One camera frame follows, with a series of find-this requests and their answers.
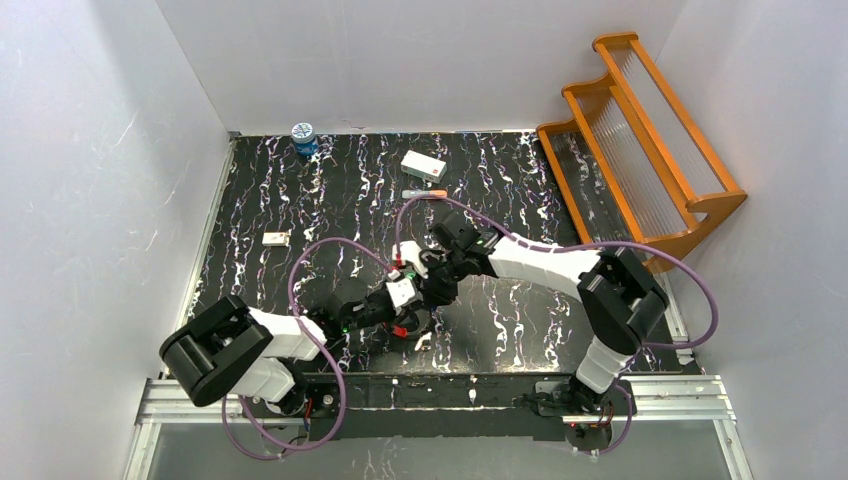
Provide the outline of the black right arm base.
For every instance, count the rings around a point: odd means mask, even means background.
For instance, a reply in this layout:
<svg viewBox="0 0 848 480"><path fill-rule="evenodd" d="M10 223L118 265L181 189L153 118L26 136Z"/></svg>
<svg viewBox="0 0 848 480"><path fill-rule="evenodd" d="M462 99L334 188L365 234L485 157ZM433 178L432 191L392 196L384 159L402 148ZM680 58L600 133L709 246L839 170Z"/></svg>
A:
<svg viewBox="0 0 848 480"><path fill-rule="evenodd" d="M577 453L593 457L616 449L626 438L638 407L628 382L614 381L597 393L576 378L536 382L513 399L540 417L575 417L566 422L566 440Z"/></svg>

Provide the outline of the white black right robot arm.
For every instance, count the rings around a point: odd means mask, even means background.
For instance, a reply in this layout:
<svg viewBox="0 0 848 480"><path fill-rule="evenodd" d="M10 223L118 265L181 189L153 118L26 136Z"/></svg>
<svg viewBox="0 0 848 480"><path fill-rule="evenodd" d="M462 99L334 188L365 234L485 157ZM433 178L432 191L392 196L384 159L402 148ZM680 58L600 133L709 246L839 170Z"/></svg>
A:
<svg viewBox="0 0 848 480"><path fill-rule="evenodd" d="M396 257L415 266L433 305L451 303L458 283L471 275L526 281L580 301L593 338L564 391L568 399L606 394L669 305L663 288L624 246L569 250L497 228L477 229L456 213L430 232L438 248L415 253L403 242Z"/></svg>

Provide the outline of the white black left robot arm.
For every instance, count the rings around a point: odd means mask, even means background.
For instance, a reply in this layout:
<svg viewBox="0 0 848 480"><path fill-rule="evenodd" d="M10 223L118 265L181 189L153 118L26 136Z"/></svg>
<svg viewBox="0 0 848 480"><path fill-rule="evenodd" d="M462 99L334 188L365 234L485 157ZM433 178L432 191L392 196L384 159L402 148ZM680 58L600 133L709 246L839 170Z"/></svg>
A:
<svg viewBox="0 0 848 480"><path fill-rule="evenodd" d="M374 290L349 278L304 316L265 312L228 295L167 337L159 356L197 407L229 394L279 403L297 385L287 361L312 361L353 330L397 329L422 302L406 276Z"/></svg>

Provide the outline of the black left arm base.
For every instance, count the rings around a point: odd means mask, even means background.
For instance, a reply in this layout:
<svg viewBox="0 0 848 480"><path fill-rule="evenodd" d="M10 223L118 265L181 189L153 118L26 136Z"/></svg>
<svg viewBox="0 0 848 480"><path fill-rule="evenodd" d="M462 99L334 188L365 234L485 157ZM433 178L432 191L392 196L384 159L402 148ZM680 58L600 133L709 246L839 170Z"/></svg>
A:
<svg viewBox="0 0 848 480"><path fill-rule="evenodd" d="M265 408L287 418L335 417L339 411L340 387L331 373L293 373L294 386L278 401L264 401Z"/></svg>

